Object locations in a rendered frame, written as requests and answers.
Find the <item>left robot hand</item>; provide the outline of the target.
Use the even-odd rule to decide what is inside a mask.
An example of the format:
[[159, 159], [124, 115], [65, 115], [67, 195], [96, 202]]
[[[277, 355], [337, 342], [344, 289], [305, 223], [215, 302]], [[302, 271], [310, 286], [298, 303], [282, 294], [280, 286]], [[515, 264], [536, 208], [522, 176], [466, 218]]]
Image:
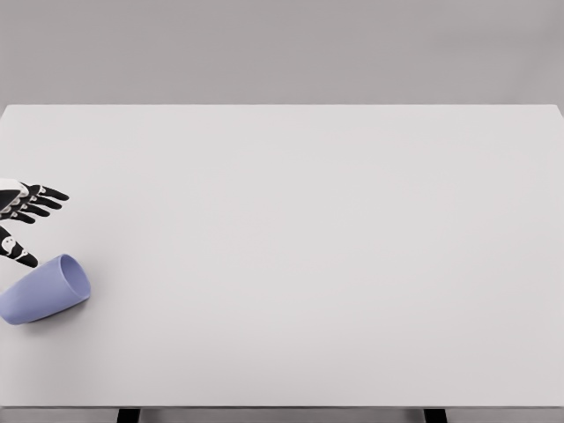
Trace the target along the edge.
[[17, 179], [0, 178], [0, 256], [36, 268], [38, 259], [25, 249], [1, 223], [14, 220], [28, 225], [37, 218], [50, 216], [51, 211], [61, 210], [67, 194], [41, 184], [26, 184]]

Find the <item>lavender plastic cup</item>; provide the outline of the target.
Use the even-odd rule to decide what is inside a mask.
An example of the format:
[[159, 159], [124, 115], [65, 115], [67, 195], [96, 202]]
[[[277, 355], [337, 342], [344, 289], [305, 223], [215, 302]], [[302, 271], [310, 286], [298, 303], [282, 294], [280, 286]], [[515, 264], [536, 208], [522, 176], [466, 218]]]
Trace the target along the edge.
[[25, 275], [0, 294], [0, 317], [8, 324], [32, 323], [91, 296], [91, 283], [80, 263], [67, 254], [57, 256]]

